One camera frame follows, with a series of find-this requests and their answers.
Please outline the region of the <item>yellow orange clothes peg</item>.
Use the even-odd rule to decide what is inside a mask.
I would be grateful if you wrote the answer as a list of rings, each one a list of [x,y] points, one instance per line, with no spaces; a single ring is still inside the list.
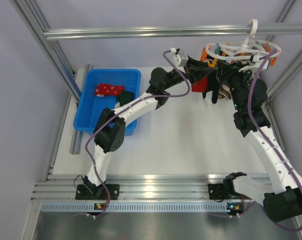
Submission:
[[[207,59],[207,65],[210,68],[214,68],[217,65],[217,59],[216,58],[214,58],[214,59]]]

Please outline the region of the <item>black striped sock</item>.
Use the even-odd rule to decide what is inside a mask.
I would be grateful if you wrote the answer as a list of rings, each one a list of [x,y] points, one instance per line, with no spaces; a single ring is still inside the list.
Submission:
[[[221,84],[217,80],[217,70],[213,70],[207,75],[207,86],[206,90],[202,93],[202,98],[205,99],[207,93],[211,92],[211,102],[216,104],[219,98],[219,89]]]

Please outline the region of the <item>red santa sock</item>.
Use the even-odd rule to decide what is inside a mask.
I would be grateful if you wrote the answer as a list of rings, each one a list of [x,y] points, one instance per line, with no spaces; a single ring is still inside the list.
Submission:
[[[208,88],[208,76],[192,84],[191,91],[194,93],[206,93]]]

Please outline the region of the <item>white round clip hanger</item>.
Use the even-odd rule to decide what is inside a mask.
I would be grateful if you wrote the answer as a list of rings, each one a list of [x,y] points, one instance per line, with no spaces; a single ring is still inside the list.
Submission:
[[[282,49],[271,41],[254,39],[258,30],[258,24],[257,19],[249,21],[249,33],[246,34],[243,41],[207,44],[205,47],[208,58],[212,60],[217,59],[217,63],[224,61],[227,63],[242,62],[243,64],[247,64],[252,55],[259,54],[263,57],[274,51],[270,57],[270,65],[273,66]]]

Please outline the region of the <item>red snowflake sock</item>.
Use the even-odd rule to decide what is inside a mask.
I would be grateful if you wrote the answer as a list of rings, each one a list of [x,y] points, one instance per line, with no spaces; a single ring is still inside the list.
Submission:
[[[97,85],[94,95],[98,97],[118,96],[125,90],[123,85],[110,85],[100,83]]]

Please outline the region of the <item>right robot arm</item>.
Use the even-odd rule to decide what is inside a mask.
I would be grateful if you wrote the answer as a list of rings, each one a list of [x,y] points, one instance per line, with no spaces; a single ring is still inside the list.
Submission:
[[[302,215],[302,177],[281,149],[262,110],[267,86],[253,77],[253,72],[239,63],[217,65],[216,80],[229,88],[236,110],[234,124],[255,151],[270,184],[234,172],[223,180],[224,192],[233,199],[239,195],[249,197],[263,207],[270,220],[278,223]]]

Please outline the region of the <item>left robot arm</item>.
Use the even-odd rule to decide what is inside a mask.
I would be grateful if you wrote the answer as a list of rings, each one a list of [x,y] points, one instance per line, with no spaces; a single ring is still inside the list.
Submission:
[[[152,70],[149,87],[141,96],[121,107],[105,108],[97,120],[93,135],[89,138],[90,142],[94,142],[94,153],[89,154],[91,167],[82,179],[82,194],[93,200],[106,194],[106,199],[110,200],[111,194],[106,186],[107,169],[112,153],[124,142],[127,125],[162,107],[172,98],[167,89],[173,86],[186,83],[187,91],[178,95],[186,96],[192,86],[213,73],[217,65],[216,59],[199,61],[188,56],[179,63],[171,63],[171,71],[157,67]]]

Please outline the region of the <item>brown patterned sock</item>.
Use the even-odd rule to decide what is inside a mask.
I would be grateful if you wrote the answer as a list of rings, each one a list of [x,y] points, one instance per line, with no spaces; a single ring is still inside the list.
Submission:
[[[218,90],[218,100],[222,99],[228,99],[231,100],[232,96],[228,90],[224,88],[223,85],[220,85],[219,90]]]

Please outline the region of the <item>green tree sock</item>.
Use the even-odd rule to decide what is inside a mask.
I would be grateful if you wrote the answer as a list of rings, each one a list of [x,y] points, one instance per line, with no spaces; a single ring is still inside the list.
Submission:
[[[116,101],[120,107],[130,103],[134,99],[135,93],[126,90],[123,90],[119,95],[116,96]]]

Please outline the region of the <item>blue plastic bin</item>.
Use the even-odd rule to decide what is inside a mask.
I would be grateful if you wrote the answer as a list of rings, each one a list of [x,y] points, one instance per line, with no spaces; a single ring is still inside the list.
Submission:
[[[109,84],[115,86],[124,86],[125,91],[134,93],[134,99],[140,95],[141,72],[132,68],[102,68],[92,69],[88,72],[88,81],[90,87],[97,87],[98,84]],[[90,116],[89,126],[93,128],[94,132],[97,121],[101,112],[105,108],[114,109],[117,101],[116,96],[96,96],[94,95],[92,103],[92,113]]]

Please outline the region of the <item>short aluminium profile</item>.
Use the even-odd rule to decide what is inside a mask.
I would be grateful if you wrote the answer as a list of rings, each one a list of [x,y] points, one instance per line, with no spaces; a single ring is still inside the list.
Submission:
[[[77,73],[77,79],[79,79],[81,87],[81,96],[79,103],[76,104],[76,113],[73,122],[73,134],[70,144],[69,152],[73,155],[78,155],[81,152],[81,145],[83,139],[83,133],[93,131],[90,127],[90,117],[92,115],[93,101],[95,100],[94,91],[95,86],[89,86],[88,72],[93,69],[91,64],[86,64],[83,73],[80,70]]]

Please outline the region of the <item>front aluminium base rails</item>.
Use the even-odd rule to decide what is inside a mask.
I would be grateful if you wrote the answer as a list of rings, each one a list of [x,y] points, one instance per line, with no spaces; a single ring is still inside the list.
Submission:
[[[107,184],[118,184],[118,200],[124,202],[207,201],[209,184],[220,184],[225,174],[110,174]],[[33,201],[73,201],[76,186],[82,178],[75,175],[50,174],[37,182],[31,194]]]

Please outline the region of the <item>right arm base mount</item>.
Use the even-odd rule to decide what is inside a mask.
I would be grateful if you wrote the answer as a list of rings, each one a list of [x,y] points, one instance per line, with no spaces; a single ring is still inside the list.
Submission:
[[[223,183],[210,183],[207,185],[207,187],[210,200],[222,202],[224,200],[241,199],[240,195],[230,195]]]

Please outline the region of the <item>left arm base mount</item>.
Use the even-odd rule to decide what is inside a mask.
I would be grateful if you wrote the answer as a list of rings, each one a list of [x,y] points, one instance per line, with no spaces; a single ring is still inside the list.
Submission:
[[[79,184],[77,186],[75,199],[76,200],[117,200],[120,193],[119,184],[106,184],[106,187],[110,193],[108,197],[105,188],[100,185],[95,190],[89,190],[84,184]]]

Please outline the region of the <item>aluminium frame post left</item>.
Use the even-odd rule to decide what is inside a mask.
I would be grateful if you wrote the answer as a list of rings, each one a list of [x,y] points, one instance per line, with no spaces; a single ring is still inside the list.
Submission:
[[[10,3],[51,62],[53,68],[64,81],[70,95],[78,103],[81,97],[81,90],[74,78],[75,71],[58,41],[46,38],[45,31],[50,30],[51,27],[38,3],[35,0],[11,0]]]

